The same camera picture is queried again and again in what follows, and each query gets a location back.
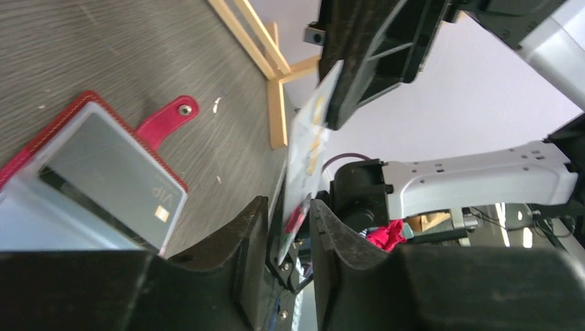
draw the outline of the table surface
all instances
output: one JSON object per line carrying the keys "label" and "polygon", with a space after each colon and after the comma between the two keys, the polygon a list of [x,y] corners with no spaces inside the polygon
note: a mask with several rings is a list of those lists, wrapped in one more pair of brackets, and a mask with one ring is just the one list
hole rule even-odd
{"label": "table surface", "polygon": [[286,149],[269,145],[266,80],[205,0],[2,1],[0,63],[0,164],[84,90],[133,127],[181,94],[198,100],[159,150],[190,188],[167,255],[274,194]]}

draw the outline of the red stitched edge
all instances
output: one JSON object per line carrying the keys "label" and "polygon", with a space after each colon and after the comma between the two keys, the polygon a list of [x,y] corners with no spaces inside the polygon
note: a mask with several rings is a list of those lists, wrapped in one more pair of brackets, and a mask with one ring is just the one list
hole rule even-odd
{"label": "red stitched edge", "polygon": [[108,114],[122,127],[124,130],[132,136],[142,148],[152,156],[163,169],[170,174],[170,176],[179,183],[179,185],[188,192],[189,188],[187,184],[182,181],[175,172],[161,159],[161,157],[152,148],[144,143],[136,132],[108,105],[96,92],[85,91],[75,99],[63,112],[61,112],[47,127],[45,127],[41,133],[39,133],[25,148],[30,154],[36,153],[41,149],[47,141],[53,138],[60,129],[62,129],[73,116],[75,116],[88,102],[95,102],[99,104]]}

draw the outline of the wooden table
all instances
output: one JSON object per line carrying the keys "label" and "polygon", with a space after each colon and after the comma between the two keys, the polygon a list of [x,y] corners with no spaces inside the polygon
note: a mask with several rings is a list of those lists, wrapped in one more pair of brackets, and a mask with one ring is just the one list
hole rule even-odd
{"label": "wooden table", "polygon": [[2,1],[0,164],[89,89],[134,127],[180,94],[199,102],[160,149],[190,186],[168,255],[273,195],[286,149],[270,148],[266,78],[206,0]]}

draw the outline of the wallet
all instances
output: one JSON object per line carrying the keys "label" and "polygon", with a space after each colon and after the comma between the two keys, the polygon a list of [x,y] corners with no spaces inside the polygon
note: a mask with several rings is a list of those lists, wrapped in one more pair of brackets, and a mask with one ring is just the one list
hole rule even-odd
{"label": "wallet", "polygon": [[156,149],[198,112],[180,96],[133,130],[81,94],[0,169],[0,250],[163,254],[188,187]]}

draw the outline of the wooden frame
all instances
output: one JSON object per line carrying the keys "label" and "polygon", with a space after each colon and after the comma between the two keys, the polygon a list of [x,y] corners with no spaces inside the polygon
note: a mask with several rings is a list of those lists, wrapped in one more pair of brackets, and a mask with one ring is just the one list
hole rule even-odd
{"label": "wooden frame", "polygon": [[280,53],[277,24],[271,22],[264,25],[248,0],[234,0],[242,16],[264,47],[264,54],[262,54],[225,0],[208,1],[268,80],[266,87],[270,146],[274,149],[286,147],[288,137],[282,85],[317,71],[320,56],[310,57],[289,65]]}

